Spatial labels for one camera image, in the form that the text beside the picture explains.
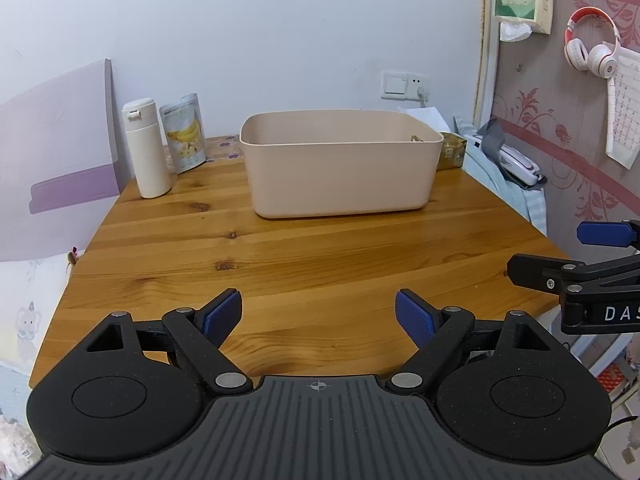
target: red and white headphones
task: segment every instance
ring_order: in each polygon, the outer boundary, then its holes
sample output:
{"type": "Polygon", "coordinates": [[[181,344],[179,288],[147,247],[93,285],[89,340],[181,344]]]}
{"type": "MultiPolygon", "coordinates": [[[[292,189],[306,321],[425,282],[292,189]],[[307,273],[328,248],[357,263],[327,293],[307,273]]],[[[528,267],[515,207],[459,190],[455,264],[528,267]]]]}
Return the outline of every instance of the red and white headphones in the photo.
{"type": "Polygon", "coordinates": [[[564,57],[572,67],[577,70],[590,70],[599,77],[609,79],[616,73],[616,69],[618,68],[619,50],[620,33],[618,32],[616,24],[604,10],[598,7],[583,7],[571,15],[569,23],[566,24],[566,31],[564,32],[564,57]],[[611,24],[613,33],[616,36],[616,46],[613,52],[605,44],[596,45],[589,52],[583,42],[578,38],[574,38],[575,25],[587,16],[600,16],[611,24]]]}

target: wooden tabletop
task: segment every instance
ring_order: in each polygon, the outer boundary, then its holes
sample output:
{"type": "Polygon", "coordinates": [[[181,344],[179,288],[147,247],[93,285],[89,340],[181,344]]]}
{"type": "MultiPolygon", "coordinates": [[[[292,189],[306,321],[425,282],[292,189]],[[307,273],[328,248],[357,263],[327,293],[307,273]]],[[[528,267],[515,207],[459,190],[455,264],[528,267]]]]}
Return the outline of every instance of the wooden tabletop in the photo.
{"type": "Polygon", "coordinates": [[[241,160],[182,174],[154,200],[133,181],[74,269],[31,386],[108,313],[160,319],[227,287],[244,313],[222,351],[248,375],[388,374],[415,352],[394,317],[402,287],[485,319],[556,304],[511,285],[518,252],[563,256],[460,170],[438,172],[418,211],[297,220],[253,212],[241,160]]]}

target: white thermos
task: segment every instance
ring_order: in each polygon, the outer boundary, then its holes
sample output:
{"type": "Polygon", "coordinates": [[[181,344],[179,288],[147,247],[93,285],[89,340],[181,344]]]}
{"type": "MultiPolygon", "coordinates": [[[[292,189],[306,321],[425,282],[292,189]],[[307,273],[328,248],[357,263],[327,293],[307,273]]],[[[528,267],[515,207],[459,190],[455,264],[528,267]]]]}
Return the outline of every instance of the white thermos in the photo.
{"type": "Polygon", "coordinates": [[[143,198],[155,198],[171,189],[158,125],[156,102],[146,97],[125,104],[122,119],[129,153],[143,198]]]}

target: floral wallpaper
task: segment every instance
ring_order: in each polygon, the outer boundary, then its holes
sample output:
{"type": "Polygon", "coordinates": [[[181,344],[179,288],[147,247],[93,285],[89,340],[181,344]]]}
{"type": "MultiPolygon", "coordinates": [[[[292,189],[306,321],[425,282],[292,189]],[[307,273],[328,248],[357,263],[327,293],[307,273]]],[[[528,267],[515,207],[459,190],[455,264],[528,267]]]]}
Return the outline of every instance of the floral wallpaper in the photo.
{"type": "MultiPolygon", "coordinates": [[[[554,0],[551,35],[501,43],[493,114],[508,143],[535,160],[548,177],[548,236],[569,256],[586,262],[630,250],[582,246],[583,220],[640,218],[640,161],[626,170],[605,154],[607,85],[564,60],[564,29],[575,9],[605,10],[622,45],[640,52],[640,0],[554,0]]],[[[587,20],[577,33],[587,48],[612,41],[604,20],[587,20]]]]}

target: metal bolt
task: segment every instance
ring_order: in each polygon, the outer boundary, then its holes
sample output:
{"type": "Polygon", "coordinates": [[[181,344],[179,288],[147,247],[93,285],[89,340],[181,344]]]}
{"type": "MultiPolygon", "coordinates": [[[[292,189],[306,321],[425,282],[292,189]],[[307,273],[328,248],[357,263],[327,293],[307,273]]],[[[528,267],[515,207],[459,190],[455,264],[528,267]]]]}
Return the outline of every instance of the metal bolt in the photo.
{"type": "Polygon", "coordinates": [[[226,372],[216,377],[216,384],[220,388],[239,388],[246,382],[246,376],[237,372],[226,372]]]}
{"type": "Polygon", "coordinates": [[[401,372],[391,377],[391,382],[398,388],[417,388],[422,384],[422,377],[411,372],[401,372]]]}

